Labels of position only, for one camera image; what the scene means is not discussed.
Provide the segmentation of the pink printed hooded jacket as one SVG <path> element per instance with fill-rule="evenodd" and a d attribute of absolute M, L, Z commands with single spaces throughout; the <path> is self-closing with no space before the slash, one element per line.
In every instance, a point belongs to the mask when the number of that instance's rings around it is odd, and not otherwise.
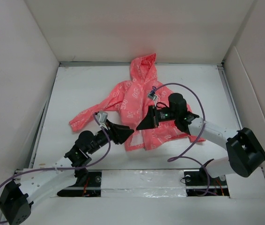
<path fill-rule="evenodd" d="M 123 125 L 136 129 L 146 116 L 148 106 L 153 104 L 147 96 L 148 93 L 152 87 L 162 85 L 157 79 L 155 60 L 155 53 L 132 60 L 131 79 L 118 83 L 101 103 L 74 117 L 69 122 L 72 131 L 82 130 L 93 119 L 93 113 L 98 111 L 117 111 Z M 133 135 L 125 141 L 125 150 L 132 151 L 141 148 L 153 150 L 165 142 L 186 137 L 190 142 L 196 139 L 193 135 L 179 131 L 173 121 L 163 122 L 156 129 L 135 130 Z"/>

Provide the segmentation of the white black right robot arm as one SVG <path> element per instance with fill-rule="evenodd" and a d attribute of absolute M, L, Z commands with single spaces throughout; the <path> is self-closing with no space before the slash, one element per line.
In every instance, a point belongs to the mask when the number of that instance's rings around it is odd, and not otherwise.
<path fill-rule="evenodd" d="M 233 130 L 205 121 L 188 110 L 187 102 L 179 93 L 168 97 L 169 105 L 162 109 L 150 105 L 137 130 L 155 129 L 161 122 L 174 121 L 176 128 L 188 135 L 202 137 L 227 151 L 227 157 L 212 159 L 199 173 L 203 184 L 209 185 L 217 177 L 238 174 L 249 177 L 265 161 L 265 151 L 249 128 Z"/>

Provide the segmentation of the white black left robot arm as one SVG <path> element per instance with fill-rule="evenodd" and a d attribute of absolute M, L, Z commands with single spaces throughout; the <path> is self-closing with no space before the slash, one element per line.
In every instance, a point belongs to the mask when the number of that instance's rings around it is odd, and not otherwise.
<path fill-rule="evenodd" d="M 10 225 L 23 223 L 36 206 L 72 185 L 82 186 L 87 181 L 86 167 L 91 161 L 90 155 L 112 142 L 123 144 L 134 130 L 128 126 L 106 121 L 100 131 L 93 134 L 83 131 L 79 134 L 73 147 L 52 167 L 36 169 L 32 180 L 16 183 L 10 180 L 0 196 L 0 210 Z"/>

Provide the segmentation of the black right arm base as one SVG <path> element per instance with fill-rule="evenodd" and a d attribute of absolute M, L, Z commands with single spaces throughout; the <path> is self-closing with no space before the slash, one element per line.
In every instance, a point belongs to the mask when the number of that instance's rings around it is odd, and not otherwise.
<path fill-rule="evenodd" d="M 197 169 L 184 170 L 180 182 L 185 184 L 187 197 L 229 196 L 226 176 L 208 178 L 205 172 Z"/>

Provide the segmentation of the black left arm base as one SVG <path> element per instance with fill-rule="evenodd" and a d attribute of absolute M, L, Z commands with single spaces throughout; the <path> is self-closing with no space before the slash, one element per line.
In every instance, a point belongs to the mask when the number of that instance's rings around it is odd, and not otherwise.
<path fill-rule="evenodd" d="M 59 197 L 101 197 L 102 171 L 91 170 L 84 182 L 76 182 L 57 193 Z"/>

